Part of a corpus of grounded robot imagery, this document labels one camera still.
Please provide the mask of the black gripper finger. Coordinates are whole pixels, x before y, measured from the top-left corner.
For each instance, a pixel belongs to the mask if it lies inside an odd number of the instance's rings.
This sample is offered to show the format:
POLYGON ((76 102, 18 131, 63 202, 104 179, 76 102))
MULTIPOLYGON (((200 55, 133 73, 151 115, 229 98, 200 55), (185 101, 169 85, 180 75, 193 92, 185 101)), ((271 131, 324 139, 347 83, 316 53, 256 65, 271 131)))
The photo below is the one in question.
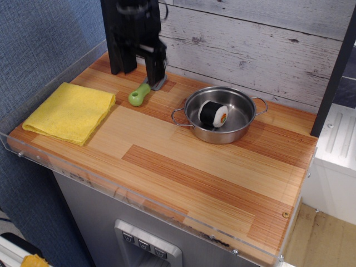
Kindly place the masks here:
POLYGON ((161 87, 166 80, 166 52, 149 53, 145 57, 147 83, 150 87, 161 87))
POLYGON ((135 45, 132 41, 121 37, 114 38, 115 71, 114 74, 132 72, 137 68, 135 45))

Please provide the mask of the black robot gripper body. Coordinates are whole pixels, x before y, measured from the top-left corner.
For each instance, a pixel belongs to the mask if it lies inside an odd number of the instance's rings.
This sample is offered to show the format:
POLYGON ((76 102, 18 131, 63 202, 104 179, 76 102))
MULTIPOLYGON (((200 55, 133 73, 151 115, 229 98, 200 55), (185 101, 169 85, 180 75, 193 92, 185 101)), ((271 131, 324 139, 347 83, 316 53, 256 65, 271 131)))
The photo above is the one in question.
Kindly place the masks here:
POLYGON ((160 40, 161 22, 168 11, 160 12, 159 5, 116 5, 120 16, 117 37, 132 41, 135 48, 147 52, 166 51, 160 40))

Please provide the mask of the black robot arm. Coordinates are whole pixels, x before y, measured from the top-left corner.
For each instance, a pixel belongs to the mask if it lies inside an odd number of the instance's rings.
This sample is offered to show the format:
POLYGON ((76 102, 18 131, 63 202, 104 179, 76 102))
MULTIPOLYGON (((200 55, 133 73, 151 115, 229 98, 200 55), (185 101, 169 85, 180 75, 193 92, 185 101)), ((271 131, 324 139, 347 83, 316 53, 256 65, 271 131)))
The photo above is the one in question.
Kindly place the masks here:
POLYGON ((118 1, 118 23, 112 28, 113 47, 121 71, 137 68, 137 56, 144 58, 147 83, 158 90, 166 70, 166 45, 160 40, 161 18, 158 1, 118 1))

